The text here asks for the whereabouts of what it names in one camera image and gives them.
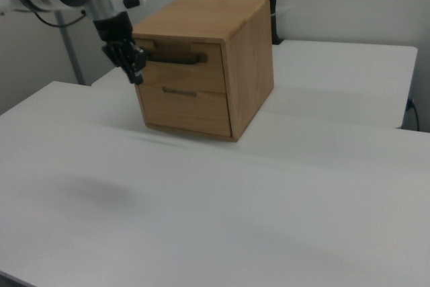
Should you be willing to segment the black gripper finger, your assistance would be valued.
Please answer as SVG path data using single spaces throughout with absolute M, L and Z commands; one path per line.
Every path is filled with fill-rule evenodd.
M 101 50 L 116 67 L 130 69 L 130 44 L 126 40 L 106 42 Z
M 125 72 L 131 84 L 140 85 L 143 82 L 142 70 L 146 66 L 148 51 L 145 48 L 130 43 L 126 51 Z

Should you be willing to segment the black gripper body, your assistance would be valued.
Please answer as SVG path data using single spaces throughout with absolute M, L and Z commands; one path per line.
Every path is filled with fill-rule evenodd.
M 126 11 L 115 17 L 93 21 L 93 25 L 102 42 L 105 44 L 125 43 L 134 44 L 132 23 Z

